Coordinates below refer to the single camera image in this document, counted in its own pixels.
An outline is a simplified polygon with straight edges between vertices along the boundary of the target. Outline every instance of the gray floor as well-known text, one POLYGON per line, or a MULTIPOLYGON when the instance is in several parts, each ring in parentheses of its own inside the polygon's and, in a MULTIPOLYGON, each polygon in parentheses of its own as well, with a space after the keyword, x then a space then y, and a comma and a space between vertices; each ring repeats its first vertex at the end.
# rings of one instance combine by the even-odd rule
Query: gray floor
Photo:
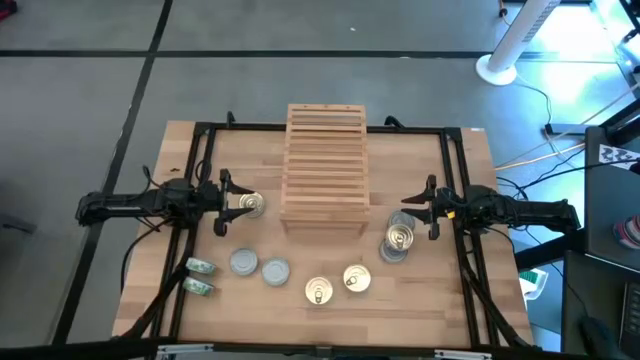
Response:
MULTIPOLYGON (((23 1, 21 13, 0 22, 0 49, 144 50, 162 3, 23 1)), ((497 3, 183 0, 174 2, 161 49, 490 51, 506 31, 496 17, 497 3)), ((510 20, 517 10, 510 6, 510 20)), ((550 95, 554 122, 578 123, 628 89, 608 35, 588 7, 556 9, 528 51, 562 60, 517 64, 523 78, 550 95), (567 21, 573 25, 565 26, 567 21)), ((39 226, 32 237, 0 230, 0 346, 48 341, 82 241, 83 229, 73 219, 77 200, 104 179, 142 62, 0 58, 0 211, 39 226)), ((407 125, 484 127, 495 164, 544 141, 544 98, 518 85, 487 85, 476 76, 474 62, 157 59, 117 191, 143 187, 140 168, 154 165, 167 120, 222 121, 232 110, 240 122, 284 122, 287 104, 295 102, 364 104, 371 124, 392 114, 407 125)), ((625 97, 594 123, 632 99, 625 97)), ((558 146, 576 141, 562 140, 558 146)), ((530 157, 548 152, 545 147, 530 157)), ((558 161, 550 158, 501 175, 526 183, 558 161)), ((581 174, 541 184, 529 196, 566 197, 582 213, 581 174)), ((120 261, 136 228, 131 221, 107 222, 71 341, 110 336, 120 261)), ((554 237, 543 229, 532 232, 543 241, 554 237)), ((512 235, 518 248, 534 244, 526 233, 512 235)), ((529 303, 530 319, 557 333, 561 279, 553 268, 545 270, 551 278, 541 298, 529 303)), ((537 339, 548 338, 539 333, 537 339)))

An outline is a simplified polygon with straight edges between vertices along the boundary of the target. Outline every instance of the pull tab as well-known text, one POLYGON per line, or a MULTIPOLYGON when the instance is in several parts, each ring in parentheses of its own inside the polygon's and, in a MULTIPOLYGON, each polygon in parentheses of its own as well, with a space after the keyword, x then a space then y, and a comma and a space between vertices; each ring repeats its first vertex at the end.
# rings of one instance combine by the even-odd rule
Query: pull tab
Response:
POLYGON ((356 276, 351 276, 347 279, 347 285, 353 285, 358 282, 358 278, 356 276))

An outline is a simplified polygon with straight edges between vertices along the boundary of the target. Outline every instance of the open can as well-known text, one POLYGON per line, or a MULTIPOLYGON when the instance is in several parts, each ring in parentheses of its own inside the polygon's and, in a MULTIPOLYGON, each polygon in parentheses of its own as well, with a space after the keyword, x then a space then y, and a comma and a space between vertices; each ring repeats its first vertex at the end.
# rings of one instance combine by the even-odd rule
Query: open can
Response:
POLYGON ((387 229, 384 240, 385 244, 391 249, 406 251, 413 244, 413 231, 404 224, 391 225, 387 229))
POLYGON ((312 304, 322 305, 331 299, 333 286, 327 278, 315 277, 307 282, 304 292, 312 304))
POLYGON ((238 206, 241 208, 253 208, 253 211, 246 214, 248 218, 257 218, 264 213, 265 201, 262 195, 257 192, 253 194, 244 194, 238 201, 238 206))
POLYGON ((364 265, 350 265, 344 271, 342 280, 347 289, 353 292, 362 292, 367 290, 371 284, 371 273, 364 265))

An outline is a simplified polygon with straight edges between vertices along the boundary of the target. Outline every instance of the black floor line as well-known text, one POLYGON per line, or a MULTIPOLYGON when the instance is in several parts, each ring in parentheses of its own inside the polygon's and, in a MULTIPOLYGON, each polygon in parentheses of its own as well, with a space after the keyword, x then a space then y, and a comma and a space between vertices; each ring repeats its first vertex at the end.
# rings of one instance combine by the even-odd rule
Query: black floor line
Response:
MULTIPOLYGON (((0 50, 2 57, 40 58, 411 58, 477 59, 490 51, 421 51, 421 50, 0 50)), ((539 62, 615 64, 610 56, 567 56, 557 52, 525 51, 519 60, 539 62)))
MULTIPOLYGON (((157 50, 160 41, 162 40, 162 34, 164 33, 164 29, 167 24, 171 5, 172 0, 165 0, 151 45, 149 46, 150 51, 157 50)), ((133 133, 133 128, 138 117, 140 105, 142 104, 142 99, 144 97, 147 84, 149 83, 149 78, 151 77, 151 70, 153 69, 154 61, 154 57, 148 56, 142 65, 142 70, 138 77, 138 83, 136 84, 136 88, 133 93, 127 118, 122 126, 120 138, 116 143, 113 158, 109 163, 109 171, 107 172, 107 176, 102 184, 101 192, 103 193, 112 194, 115 190, 120 170, 122 169, 122 163, 124 162, 124 157, 131 140, 131 134, 133 133)), ((67 342, 78 305, 80 304, 80 299, 82 298, 82 292, 84 290, 89 271, 91 270, 91 263, 93 262, 93 257, 98 247, 101 233, 102 223, 91 226, 85 232, 85 241, 83 242, 80 260, 74 271, 73 280, 53 335, 52 343, 54 345, 65 344, 67 342)))

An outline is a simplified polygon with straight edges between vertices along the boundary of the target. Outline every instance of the wooden table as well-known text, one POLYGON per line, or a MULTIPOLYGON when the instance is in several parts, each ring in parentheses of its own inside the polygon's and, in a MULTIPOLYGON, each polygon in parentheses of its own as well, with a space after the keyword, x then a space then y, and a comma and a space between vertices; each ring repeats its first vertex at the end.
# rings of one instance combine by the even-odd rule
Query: wooden table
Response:
MULTIPOLYGON (((194 124, 168 123, 155 167, 157 182, 183 174, 194 124)), ((486 134, 482 129, 463 129, 462 133, 471 183, 495 188, 486 134)), ((215 213, 206 214, 200 221, 194 256, 219 267, 208 279, 216 290, 210 297, 187 293, 179 339, 214 343, 468 348, 460 273, 448 220, 440 220, 441 234, 436 241, 429 241, 428 227, 418 223, 414 244, 401 264, 387 264, 378 254, 387 218, 401 207, 400 200, 422 191, 429 174, 437 176, 438 186, 444 185, 438 137, 369 134, 371 221, 365 234, 359 240, 327 238, 322 242, 303 243, 289 241, 284 236, 278 217, 284 136, 285 133, 279 131, 218 130, 212 179, 217 178, 220 168, 228 168, 236 184, 265 197, 267 209, 259 218, 243 217, 234 221, 224 238, 213 234, 215 213), (269 287, 262 280, 260 269, 249 277, 235 275, 230 270, 229 257, 241 247, 254 249, 260 263, 272 256, 286 258, 291 267, 288 282, 279 288, 269 287), (362 294, 350 293, 342 284, 343 270, 356 263, 366 265, 373 279, 370 288, 362 294), (324 306, 313 305, 305 297, 304 286, 315 276, 325 276, 333 284, 333 297, 324 306)), ((460 192, 452 142, 449 148, 456 189, 460 192)), ((230 202, 236 207, 237 197, 230 202)), ((127 330, 156 294, 170 232, 170 228, 165 227, 135 248, 114 334, 127 330)), ((492 297, 520 336, 531 342, 511 244, 494 233, 483 235, 482 242, 492 297)), ((487 343, 482 305, 477 298, 475 304, 481 339, 487 343)), ((163 335, 168 334, 172 298, 166 309, 163 335)))

